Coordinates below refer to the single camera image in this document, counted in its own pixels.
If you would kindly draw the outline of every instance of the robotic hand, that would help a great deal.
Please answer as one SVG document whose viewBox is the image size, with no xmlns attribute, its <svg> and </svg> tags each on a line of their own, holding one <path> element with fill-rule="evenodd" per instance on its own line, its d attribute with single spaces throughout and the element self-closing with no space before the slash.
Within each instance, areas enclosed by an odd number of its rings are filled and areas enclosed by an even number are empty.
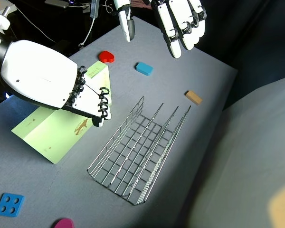
<svg viewBox="0 0 285 228">
<path fill-rule="evenodd" d="M 200 0 L 144 0 L 152 5 L 168 48 L 175 58 L 181 56 L 179 39 L 191 50 L 205 33 L 207 14 Z M 114 0 L 126 40 L 134 38 L 134 22 L 130 19 L 130 0 Z"/>
<path fill-rule="evenodd" d="M 10 25 L 10 8 L 0 15 L 0 28 Z M 94 126 L 111 119 L 110 91 L 95 88 L 84 66 L 43 45 L 0 39 L 0 83 L 5 90 L 33 104 L 65 109 L 92 118 Z"/>
</svg>

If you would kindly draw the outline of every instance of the brown logo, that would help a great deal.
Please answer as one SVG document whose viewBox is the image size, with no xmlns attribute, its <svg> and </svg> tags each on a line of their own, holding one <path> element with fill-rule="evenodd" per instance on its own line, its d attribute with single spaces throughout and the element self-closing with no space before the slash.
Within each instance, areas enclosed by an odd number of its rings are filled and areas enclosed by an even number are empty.
<svg viewBox="0 0 285 228">
<path fill-rule="evenodd" d="M 88 119 L 85 119 L 77 125 L 76 129 L 74 130 L 75 135 L 79 135 L 83 131 L 83 127 L 87 127 L 86 126 L 87 120 Z"/>
</svg>

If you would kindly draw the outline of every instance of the white cable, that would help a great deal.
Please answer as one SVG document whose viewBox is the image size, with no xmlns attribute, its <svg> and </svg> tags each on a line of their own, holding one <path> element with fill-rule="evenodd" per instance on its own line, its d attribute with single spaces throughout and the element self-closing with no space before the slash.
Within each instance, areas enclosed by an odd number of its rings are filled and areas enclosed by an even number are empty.
<svg viewBox="0 0 285 228">
<path fill-rule="evenodd" d="M 52 42 L 56 43 L 56 41 L 53 41 L 50 37 L 48 37 L 46 34 L 43 33 L 43 31 L 41 31 L 36 25 L 34 25 L 22 12 L 21 10 L 19 10 L 19 12 L 29 21 L 29 23 L 31 23 L 35 28 L 37 28 L 46 38 L 48 38 L 49 40 L 51 40 Z"/>
<path fill-rule="evenodd" d="M 105 4 L 104 4 L 104 5 L 102 4 L 102 6 L 105 6 L 105 10 L 107 11 L 107 13 L 109 13 L 109 14 L 110 14 L 110 13 L 112 13 L 112 12 L 113 12 L 113 8 L 111 7 L 111 6 L 112 6 L 112 4 L 109 4 L 109 5 L 107 5 L 107 4 L 106 4 L 106 2 L 107 2 L 107 1 L 108 1 L 108 0 L 105 0 L 105 2 L 104 2 Z"/>
<path fill-rule="evenodd" d="M 82 5 L 82 6 L 67 6 L 67 7 L 89 7 L 90 5 Z"/>
<path fill-rule="evenodd" d="M 90 32 L 92 31 L 92 27 L 93 27 L 93 25 L 94 25 L 94 21 L 95 21 L 95 18 L 92 19 L 92 24 L 91 24 L 91 27 L 90 27 L 90 29 L 89 29 L 89 32 L 87 33 L 87 36 L 85 37 L 85 40 L 84 40 L 82 43 L 80 43 L 79 46 L 83 46 L 83 45 L 85 44 L 87 38 L 88 38 L 89 35 L 90 35 Z"/>
</svg>

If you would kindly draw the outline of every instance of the light green paper bag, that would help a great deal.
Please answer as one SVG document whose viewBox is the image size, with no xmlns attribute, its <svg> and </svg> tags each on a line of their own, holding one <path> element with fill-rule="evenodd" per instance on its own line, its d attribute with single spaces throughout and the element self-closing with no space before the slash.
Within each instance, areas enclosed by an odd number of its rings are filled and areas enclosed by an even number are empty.
<svg viewBox="0 0 285 228">
<path fill-rule="evenodd" d="M 110 88 L 108 66 L 96 62 L 87 76 L 97 87 Z M 39 107 L 19 123 L 12 132 L 52 163 L 58 163 L 73 145 L 93 126 L 92 120 L 72 112 Z"/>
</svg>

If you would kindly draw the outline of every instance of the blue square block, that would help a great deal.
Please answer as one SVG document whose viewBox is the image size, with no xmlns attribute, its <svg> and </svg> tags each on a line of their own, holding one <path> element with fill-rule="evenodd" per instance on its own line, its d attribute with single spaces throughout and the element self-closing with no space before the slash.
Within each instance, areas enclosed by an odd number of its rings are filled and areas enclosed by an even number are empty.
<svg viewBox="0 0 285 228">
<path fill-rule="evenodd" d="M 23 204 L 24 196 L 4 193 L 0 200 L 0 215 L 16 217 Z"/>
<path fill-rule="evenodd" d="M 144 75 L 150 76 L 153 71 L 153 67 L 140 62 L 136 65 L 136 70 Z"/>
</svg>

